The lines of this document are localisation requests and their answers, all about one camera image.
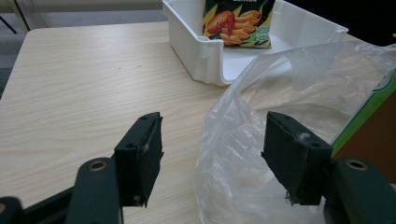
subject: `wooden table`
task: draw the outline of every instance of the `wooden table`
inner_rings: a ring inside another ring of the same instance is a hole
[[[125,223],[200,223],[192,173],[226,87],[192,80],[168,36],[167,22],[29,32],[0,101],[0,197],[27,207],[68,189],[82,163],[110,157],[159,111],[162,169],[148,208],[125,208]]]

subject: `chair leg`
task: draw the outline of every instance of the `chair leg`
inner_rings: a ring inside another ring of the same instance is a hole
[[[0,21],[2,21],[2,22],[12,31],[12,33],[14,33],[14,34],[17,33],[17,31],[14,30],[14,28],[12,28],[12,26],[10,26],[10,25],[8,24],[8,22],[6,22],[6,21],[3,19],[3,17],[1,17],[1,16],[0,16]]]

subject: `package image of fries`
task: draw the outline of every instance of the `package image of fries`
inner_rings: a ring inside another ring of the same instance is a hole
[[[205,0],[203,34],[226,46],[271,48],[275,0]]]

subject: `clear plastic bag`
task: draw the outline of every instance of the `clear plastic bag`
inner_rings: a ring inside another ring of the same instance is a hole
[[[396,66],[396,45],[342,42],[259,55],[205,117],[193,185],[203,223],[325,223],[291,206],[261,157],[269,110],[332,143]]]

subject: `white plastic tray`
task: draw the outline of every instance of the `white plastic tray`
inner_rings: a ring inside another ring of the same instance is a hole
[[[173,49],[191,77],[204,83],[227,85],[260,53],[342,41],[348,29],[332,21],[276,0],[270,28],[271,49],[224,48],[222,40],[202,35],[205,0],[163,0]]]

